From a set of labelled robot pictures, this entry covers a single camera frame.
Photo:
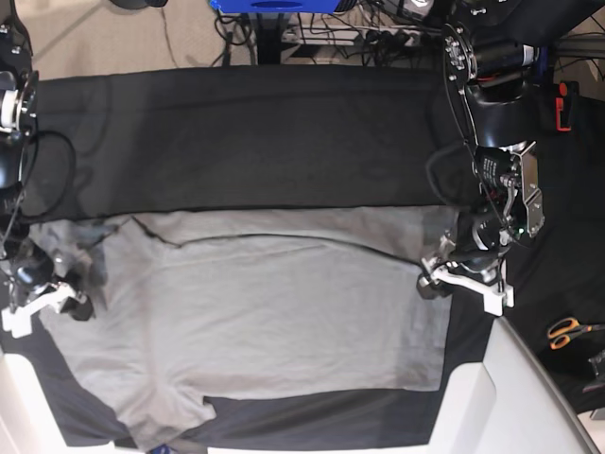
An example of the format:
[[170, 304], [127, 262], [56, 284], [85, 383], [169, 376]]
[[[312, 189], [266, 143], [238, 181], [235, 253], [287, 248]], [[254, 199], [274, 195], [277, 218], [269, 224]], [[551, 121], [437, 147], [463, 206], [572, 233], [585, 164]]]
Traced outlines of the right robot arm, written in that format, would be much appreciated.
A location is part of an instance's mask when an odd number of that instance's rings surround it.
[[66, 181], [60, 196], [43, 212], [27, 215], [21, 205], [33, 173], [40, 143], [47, 136], [65, 141], [57, 131], [42, 131], [37, 118], [39, 73], [33, 50], [15, 3], [1, 3], [1, 274], [9, 287], [8, 306], [1, 310], [4, 331], [20, 339], [33, 331], [33, 318], [45, 308], [77, 321], [93, 313], [78, 275], [55, 273], [55, 260], [29, 236], [30, 226], [48, 220], [62, 204], [76, 173], [76, 154], [68, 146]]

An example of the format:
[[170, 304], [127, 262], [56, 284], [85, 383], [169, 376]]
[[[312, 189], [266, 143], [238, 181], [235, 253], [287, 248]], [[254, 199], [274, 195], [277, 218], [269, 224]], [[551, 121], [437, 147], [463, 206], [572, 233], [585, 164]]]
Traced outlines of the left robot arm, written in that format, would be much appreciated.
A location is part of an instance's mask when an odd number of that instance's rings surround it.
[[469, 206], [463, 239], [444, 234], [422, 260], [424, 298], [460, 287], [479, 294], [494, 316], [513, 306], [507, 253], [513, 244], [529, 244], [545, 224], [538, 138], [571, 131], [579, 94], [575, 82], [554, 81], [555, 64], [603, 58], [603, 32], [578, 32], [601, 8], [599, 1], [453, 4], [441, 29], [442, 72], [459, 139], [435, 151], [425, 172], [438, 190], [436, 165], [465, 151], [479, 198]]

